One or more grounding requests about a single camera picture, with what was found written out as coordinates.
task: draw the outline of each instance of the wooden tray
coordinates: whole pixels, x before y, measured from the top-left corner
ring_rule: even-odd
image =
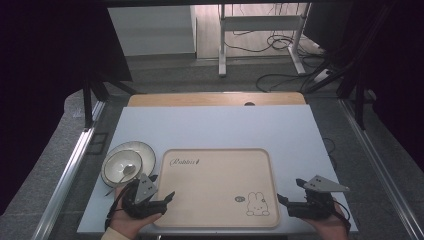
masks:
[[[280,211],[263,149],[188,149],[164,154],[158,199],[175,191],[159,227],[274,227]]]

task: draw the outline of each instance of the black curtain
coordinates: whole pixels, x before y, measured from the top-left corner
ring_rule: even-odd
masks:
[[[131,81],[106,7],[10,2],[0,7],[0,214],[56,129],[64,100],[82,89],[83,79],[102,81],[102,73]]]
[[[422,2],[397,1],[362,71],[374,111],[424,171],[423,12]]]

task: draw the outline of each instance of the wall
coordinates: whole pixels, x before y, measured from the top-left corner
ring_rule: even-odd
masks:
[[[125,56],[195,52],[194,7],[108,9]]]

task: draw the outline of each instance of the cable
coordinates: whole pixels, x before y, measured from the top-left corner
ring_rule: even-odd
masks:
[[[132,186],[131,183],[125,185],[125,187],[119,193],[118,197],[116,197],[112,206],[109,208],[109,212],[108,212],[108,214],[106,216],[106,220],[105,220],[105,230],[110,226],[110,223],[112,221],[112,217],[115,214],[115,212],[117,211],[116,206],[118,206],[119,200],[123,197],[124,193],[130,188],[130,186]]]
[[[277,6],[278,3],[274,3],[272,8],[269,10],[269,12],[267,13],[267,15],[269,15],[269,13],[272,11],[272,9],[274,9]]]
[[[297,49],[297,54],[299,54],[299,56],[317,56],[317,57],[325,57],[328,54],[326,52],[324,53],[310,53],[308,51],[306,51],[303,46],[300,44],[299,42],[299,48]]]
[[[286,12],[285,12],[285,15],[287,15],[287,11],[288,11],[288,8],[289,8],[289,4],[288,3],[286,3]],[[282,9],[283,9],[283,3],[281,3],[281,5],[280,5],[280,10],[279,10],[279,12],[278,12],[278,15],[279,16],[281,16],[281,12],[282,12]],[[277,15],[277,8],[275,8],[275,11],[274,11],[274,15]],[[272,37],[272,36],[275,36],[277,31],[271,31],[271,35],[270,35],[270,37]],[[287,36],[285,36],[284,35],[284,31],[281,31],[281,36],[283,36],[283,37],[285,37],[285,38],[288,38],[288,39],[290,39],[291,41],[293,41],[293,38],[290,38],[290,37],[287,37]]]
[[[306,75],[301,75],[301,76],[299,76],[299,75],[280,74],[280,73],[277,73],[277,74],[276,74],[276,73],[274,73],[274,74],[265,74],[265,75],[263,75],[263,76],[259,77],[259,78],[256,80],[255,85],[256,85],[256,88],[257,88],[258,90],[260,90],[261,92],[269,93],[269,92],[271,92],[271,91],[272,91],[272,89],[273,89],[273,88],[275,88],[275,87],[277,87],[277,86],[279,86],[279,85],[281,85],[281,84],[283,84],[283,83],[286,83],[286,82],[289,82],[289,81],[298,80],[298,79],[302,79],[302,78],[305,78],[305,77],[307,78],[307,77],[309,77],[310,75],[313,75],[313,74],[315,74],[315,71],[314,71],[314,72],[312,72],[312,73],[306,74]],[[278,83],[278,84],[276,84],[276,85],[272,86],[269,90],[265,90],[265,89],[263,89],[263,88],[261,88],[261,87],[259,86],[259,82],[260,82],[262,79],[266,78],[266,77],[290,77],[290,79],[282,80],[280,83]],[[303,83],[303,84],[302,84],[302,86],[301,86],[301,88],[300,88],[299,92],[302,90],[302,87],[303,87],[304,85],[305,85],[305,83]]]
[[[293,42],[293,39],[288,38],[288,37],[286,37],[284,35],[274,34],[274,35],[269,36],[267,38],[267,40],[266,40],[266,42],[268,43],[268,46],[271,46],[273,49],[279,50],[279,51],[280,50],[283,50],[283,49],[286,49],[289,46],[287,43],[285,43],[285,45],[283,47],[276,47],[276,46],[274,46],[274,44],[276,42],[283,43],[283,41],[286,41],[286,42],[288,42],[288,44],[290,44],[290,43]]]
[[[339,202],[337,202],[336,200],[334,200],[333,199],[333,202],[334,203],[337,203],[340,207],[342,207],[344,210],[345,210],[345,212],[347,213],[347,218],[346,218],[346,220],[350,220],[350,213],[349,213],[349,211],[347,210],[347,208],[345,207],[345,206],[343,206],[343,204],[341,204],[341,203],[339,203]]]
[[[240,11],[241,11],[242,15],[244,16],[244,12],[241,9],[241,4],[240,4]],[[234,4],[231,4],[231,16],[234,16]],[[242,33],[236,33],[235,31],[233,31],[233,35],[241,36],[241,35],[245,35],[245,34],[252,33],[252,32],[255,32],[255,31],[247,31],[247,32],[242,32]]]
[[[303,88],[307,87],[308,84],[313,79],[313,78],[311,78],[311,76],[315,76],[315,74],[322,72],[327,66],[328,66],[328,60],[327,60],[327,58],[325,58],[325,61],[322,62],[317,68],[315,68],[315,70],[311,74],[308,75],[308,77],[305,79],[302,86],[300,87],[299,92],[303,93]]]
[[[297,15],[297,13],[299,12],[299,5],[300,5],[300,3],[298,3],[298,4],[297,4],[297,8],[296,8],[296,13],[295,13],[295,15]]]
[[[268,46],[268,47],[266,47],[266,48],[264,48],[264,49],[261,49],[261,50],[251,50],[251,49],[242,48],[242,47],[230,46],[230,45],[228,45],[226,42],[224,42],[224,44],[225,44],[227,47],[229,47],[229,48],[240,49],[240,50],[247,51],[247,52],[263,52],[263,51],[265,51],[265,50],[267,50],[267,49],[269,49],[269,48],[271,48],[271,47],[272,47],[272,46]]]
[[[336,144],[334,143],[334,141],[330,138],[322,138],[322,140],[327,140],[330,141],[330,143],[333,145],[333,147],[331,148],[331,150],[328,151],[328,154],[331,154],[332,152],[334,152],[336,150]]]

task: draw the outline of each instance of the white table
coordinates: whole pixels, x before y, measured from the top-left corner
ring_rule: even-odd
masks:
[[[109,150],[141,141],[156,154],[154,174],[159,173],[163,154],[169,149],[263,148],[273,165],[277,192],[290,201],[304,202],[305,191],[295,179],[310,180],[316,174],[338,182],[309,105],[281,106],[191,106],[124,108]],[[78,228],[79,233],[101,234],[113,196],[97,179]],[[348,208],[342,193],[333,193]],[[297,218],[289,217],[280,205],[281,222],[272,229],[159,228],[149,225],[143,234],[298,234],[314,232]],[[351,219],[352,231],[357,227]]]

